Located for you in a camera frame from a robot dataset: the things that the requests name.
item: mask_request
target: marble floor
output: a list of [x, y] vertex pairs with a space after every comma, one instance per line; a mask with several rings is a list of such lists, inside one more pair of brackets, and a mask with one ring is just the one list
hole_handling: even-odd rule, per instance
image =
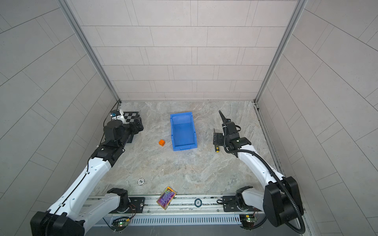
[[[127, 189], [130, 195], [161, 194], [167, 186], [177, 194], [232, 193], [247, 185], [263, 190], [242, 161], [223, 149], [215, 152], [214, 128], [222, 133], [218, 110], [239, 125], [240, 136], [247, 137], [275, 167], [252, 102], [124, 102], [121, 109], [139, 111], [144, 130], [126, 144], [125, 153], [99, 181], [92, 196], [104, 195], [114, 187]], [[174, 152], [170, 114], [189, 111], [193, 113], [198, 148]], [[166, 142], [163, 147], [158, 143], [161, 139]], [[137, 184], [139, 178], [145, 179], [144, 185]]]

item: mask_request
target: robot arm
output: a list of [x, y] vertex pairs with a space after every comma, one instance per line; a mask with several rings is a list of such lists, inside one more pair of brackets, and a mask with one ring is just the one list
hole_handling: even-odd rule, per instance
[[[236, 125], [230, 119], [226, 119], [221, 111], [219, 114], [223, 124], [223, 147], [225, 152], [240, 158], [256, 175], [264, 192], [257, 191], [252, 186], [246, 186], [237, 190], [236, 201], [241, 209], [255, 207], [263, 210], [270, 223], [278, 227], [282, 224], [288, 225], [297, 233], [305, 232], [305, 225], [302, 219], [303, 206], [299, 187], [292, 177], [285, 177], [276, 171], [262, 157], [259, 156], [251, 142], [240, 138]], [[214, 142], [219, 143], [214, 134]], [[300, 228], [296, 228], [289, 221], [298, 218]]]
[[86, 212], [80, 212], [84, 202], [100, 179], [124, 152], [130, 137], [143, 130], [141, 118], [125, 124], [123, 119], [112, 119], [104, 127], [105, 141], [89, 157], [87, 166], [68, 190], [46, 212], [37, 212], [30, 226], [33, 236], [83, 236], [96, 222], [112, 210], [125, 211], [129, 206], [127, 191], [113, 188]]

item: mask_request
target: gray tile wall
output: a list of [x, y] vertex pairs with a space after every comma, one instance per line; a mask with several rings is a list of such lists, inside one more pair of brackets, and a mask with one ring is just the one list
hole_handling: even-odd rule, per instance
[[121, 99], [253, 100], [296, 0], [68, 4]]
[[115, 99], [55, 0], [1, 1], [0, 42], [0, 230], [29, 236], [83, 170]]
[[309, 0], [259, 103], [313, 235], [378, 233], [378, 2]]

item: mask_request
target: checkerboard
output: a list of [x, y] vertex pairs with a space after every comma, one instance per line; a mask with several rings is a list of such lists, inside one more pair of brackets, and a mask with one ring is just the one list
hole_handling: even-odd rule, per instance
[[123, 116], [125, 117], [126, 124], [128, 124], [130, 122], [134, 122], [134, 119], [138, 118], [139, 114], [137, 111], [126, 111], [123, 112]]

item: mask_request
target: black cable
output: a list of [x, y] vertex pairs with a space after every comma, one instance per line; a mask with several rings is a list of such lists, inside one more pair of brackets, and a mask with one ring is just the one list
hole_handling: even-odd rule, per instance
[[[121, 103], [121, 100], [119, 99], [119, 100], [116, 102], [116, 104], [117, 104], [117, 103], [118, 103], [118, 105], [117, 105], [117, 109], [118, 109], [118, 106], [119, 106], [119, 104]], [[109, 113], [112, 112], [112, 110], [113, 110], [113, 108], [116, 106], [116, 104], [114, 104], [114, 106], [113, 106], [112, 109], [109, 111]], [[103, 127], [105, 127], [105, 121], [106, 121], [106, 118], [108, 118], [108, 115], [106, 115], [105, 120], [104, 120], [104, 122], [102, 123], [102, 126], [103, 126]], [[104, 136], [105, 136], [105, 132], [102, 134], [102, 138], [101, 138], [101, 140], [100, 140], [100, 144], [101, 144], [102, 139], [104, 138]]]
[[218, 204], [226, 204], [226, 205], [231, 204], [231, 203], [235, 203], [235, 202], [236, 202], [236, 199], [232, 200], [232, 201], [223, 201], [223, 200], [220, 200], [220, 199], [217, 200]]
[[[119, 103], [121, 102], [121, 100], [119, 99], [115, 104], [114, 104], [114, 106], [112, 107], [112, 109], [116, 106], [116, 104], [118, 104], [119, 105]], [[67, 201], [67, 199], [71, 196], [71, 194], [76, 190], [76, 188], [81, 184], [81, 182], [84, 180], [84, 178], [86, 177], [86, 175], [87, 174], [89, 174], [89, 160], [91, 159], [91, 157], [89, 157], [88, 158], [88, 161], [87, 161], [87, 173], [83, 176], [83, 178], [81, 179], [81, 181], [78, 183], [78, 185], [76, 185], [76, 187], [72, 190], [72, 192], [67, 196], [67, 198], [62, 202], [62, 204], [64, 204], [64, 202], [65, 201]]]
[[262, 219], [262, 221], [260, 221], [257, 225], [254, 225], [251, 228], [243, 228], [243, 229], [245, 229], [245, 230], [253, 230], [255, 228], [259, 228], [261, 225], [263, 225], [265, 223], [266, 219], [267, 219], [267, 217], [264, 216], [264, 218]]
[[110, 227], [110, 225], [108, 224], [108, 222], [106, 222], [106, 220], [104, 219], [104, 217], [103, 217], [102, 219], [105, 221], [105, 223], [108, 225], [108, 227], [109, 227], [111, 230], [114, 230], [114, 229], [112, 229], [112, 228]]
[[272, 170], [272, 168], [270, 168], [269, 164], [262, 158], [260, 157], [257, 153], [255, 153], [254, 151], [250, 151], [250, 150], [244, 150], [244, 149], [239, 149], [239, 150], [233, 150], [233, 151], [228, 151], [227, 148], [226, 148], [226, 135], [227, 135], [227, 126], [226, 126], [226, 118], [224, 117], [224, 115], [222, 114], [221, 111], [219, 111], [219, 114], [222, 118], [222, 121], [223, 121], [223, 133], [224, 133], [224, 138], [223, 138], [223, 147], [225, 149], [225, 152], [226, 153], [249, 153], [255, 157], [257, 157], [257, 159], [259, 159], [263, 164], [264, 166], [268, 169], [269, 171], [269, 174], [276, 180], [276, 182], [278, 183], [278, 186], [280, 188], [281, 191], [283, 191], [285, 193], [285, 195], [287, 196], [287, 198], [289, 199], [290, 203], [292, 204], [293, 208], [294, 208], [294, 211], [295, 213], [297, 214], [297, 218], [298, 218], [298, 221], [299, 221], [299, 226], [300, 228], [296, 228], [295, 226], [293, 226], [292, 224], [290, 224], [289, 222], [286, 223], [287, 226], [289, 226], [289, 228], [291, 228], [292, 230], [294, 230], [295, 232], [299, 233], [299, 234], [304, 234], [305, 231], [306, 231], [306, 228], [305, 228], [305, 224], [304, 224], [304, 221], [303, 221], [303, 218], [302, 218], [302, 215], [301, 215], [301, 212], [299, 211], [299, 207], [298, 205], [295, 203], [293, 197], [291, 196], [291, 194], [289, 193], [289, 191], [286, 189], [286, 187], [284, 186], [284, 184], [281, 182], [281, 180], [277, 177], [277, 175], [274, 173], [274, 171]]

